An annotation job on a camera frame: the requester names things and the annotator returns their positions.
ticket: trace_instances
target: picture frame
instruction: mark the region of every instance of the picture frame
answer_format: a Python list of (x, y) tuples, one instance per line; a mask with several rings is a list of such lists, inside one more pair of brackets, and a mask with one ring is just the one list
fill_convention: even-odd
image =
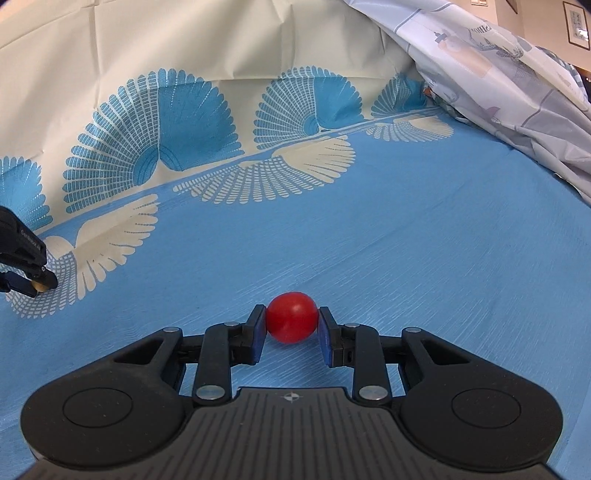
[(591, 50), (589, 33), (587, 30), (587, 15), (580, 5), (563, 2), (566, 28), (569, 33), (569, 43), (585, 50)]
[(517, 0), (507, 0), (509, 6), (513, 9), (516, 14), (519, 14), (519, 8), (517, 7)]

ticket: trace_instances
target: crumpled fabric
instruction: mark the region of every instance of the crumpled fabric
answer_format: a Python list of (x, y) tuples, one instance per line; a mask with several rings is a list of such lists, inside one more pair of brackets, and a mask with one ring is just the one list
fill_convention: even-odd
[(591, 105), (559, 62), (445, 0), (345, 0), (416, 62), (429, 88), (591, 204)]
[(547, 48), (540, 47), (540, 46), (538, 46), (537, 48), (539, 48), (541, 51), (543, 51), (546, 55), (548, 55), (552, 60), (554, 60), (556, 63), (558, 63), (561, 67), (564, 67), (573, 76), (574, 81), (577, 82), (577, 85), (579, 85), (579, 88), (584, 93), (584, 98), (589, 99), (589, 95), (587, 94), (587, 90), (585, 90), (585, 86), (583, 84), (583, 79), (581, 78), (581, 74), (575, 68), (574, 65), (561, 59), (552, 50), (548, 50)]

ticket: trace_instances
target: circular pad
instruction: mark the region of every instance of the circular pad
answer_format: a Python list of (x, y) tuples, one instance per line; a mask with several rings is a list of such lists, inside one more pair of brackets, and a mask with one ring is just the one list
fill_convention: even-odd
[(481, 429), (500, 429), (512, 424), (521, 413), (519, 402), (491, 388), (474, 388), (452, 400), (457, 418)]
[(130, 414), (131, 397), (114, 388), (91, 388), (71, 396), (64, 405), (64, 415), (80, 427), (108, 427)]

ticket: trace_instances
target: logo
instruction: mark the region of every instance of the logo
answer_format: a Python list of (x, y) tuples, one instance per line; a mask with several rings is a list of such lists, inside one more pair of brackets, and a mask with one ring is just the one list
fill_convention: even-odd
[(289, 392), (287, 395), (282, 396), (283, 399), (287, 400), (289, 403), (293, 403), (301, 398), (301, 395), (298, 395), (294, 392)]
[(21, 230), (21, 235), (22, 235), (24, 238), (26, 238), (27, 240), (29, 240), (29, 242), (31, 242), (31, 243), (33, 244), (33, 246), (34, 246), (35, 248), (37, 248), (37, 250), (41, 251), (41, 245), (39, 245), (37, 242), (35, 242), (35, 240), (33, 240), (33, 239), (31, 238), (31, 236), (30, 236), (28, 233), (26, 233), (26, 231), (25, 231), (25, 230)]

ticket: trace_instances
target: black gripper base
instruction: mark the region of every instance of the black gripper base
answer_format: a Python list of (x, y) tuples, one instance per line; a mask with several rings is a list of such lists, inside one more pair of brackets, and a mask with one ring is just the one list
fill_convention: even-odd
[(543, 465), (478, 473), (425, 455), (383, 408), (362, 407), (342, 388), (243, 388), (235, 400), (198, 408), (163, 450), (135, 464), (80, 471), (37, 462), (22, 480), (550, 480)]

